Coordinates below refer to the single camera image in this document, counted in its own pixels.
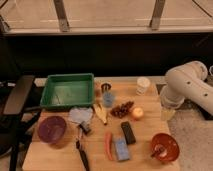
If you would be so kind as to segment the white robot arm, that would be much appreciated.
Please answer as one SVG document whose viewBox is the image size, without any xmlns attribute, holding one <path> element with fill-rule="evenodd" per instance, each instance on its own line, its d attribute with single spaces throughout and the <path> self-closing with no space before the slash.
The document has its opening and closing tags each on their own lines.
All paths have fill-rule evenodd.
<svg viewBox="0 0 213 171">
<path fill-rule="evenodd" d="M 166 85 L 160 91 L 162 106 L 178 109 L 189 99 L 199 106 L 206 120 L 213 120 L 213 86 L 205 82 L 207 76 L 207 67 L 200 61 L 169 69 L 165 74 Z"/>
</svg>

